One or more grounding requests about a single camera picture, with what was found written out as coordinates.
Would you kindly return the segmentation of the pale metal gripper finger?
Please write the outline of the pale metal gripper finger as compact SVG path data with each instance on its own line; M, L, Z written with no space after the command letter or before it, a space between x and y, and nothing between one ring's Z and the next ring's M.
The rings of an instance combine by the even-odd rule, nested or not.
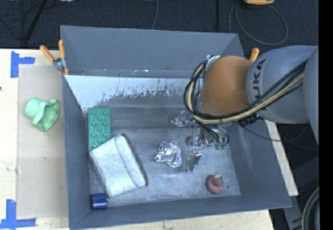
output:
M192 116L187 111L181 111L178 116L171 119L171 127L194 127Z
M186 155L186 171L192 172L195 166L199 163L200 158L202 157L202 151L197 148L188 149Z

